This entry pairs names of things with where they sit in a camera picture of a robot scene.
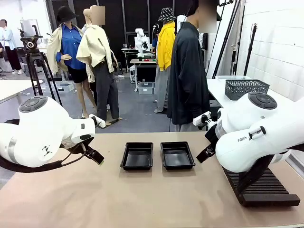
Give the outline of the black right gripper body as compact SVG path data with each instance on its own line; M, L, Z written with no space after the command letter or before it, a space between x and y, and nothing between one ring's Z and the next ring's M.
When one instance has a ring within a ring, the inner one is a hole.
M216 127L217 127L217 124L214 124L213 126L208 127L208 130L205 133L205 137L208 139L208 141L210 142L210 144L212 146L215 146L216 143L218 142L218 137L216 135Z

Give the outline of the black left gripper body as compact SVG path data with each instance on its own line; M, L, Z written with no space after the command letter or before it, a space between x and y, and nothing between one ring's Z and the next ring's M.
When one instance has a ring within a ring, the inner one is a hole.
M77 143L74 147L69 148L68 151L72 154L92 154L94 152L94 149L90 147L89 144L92 142L93 139L94 137L91 137L80 143Z

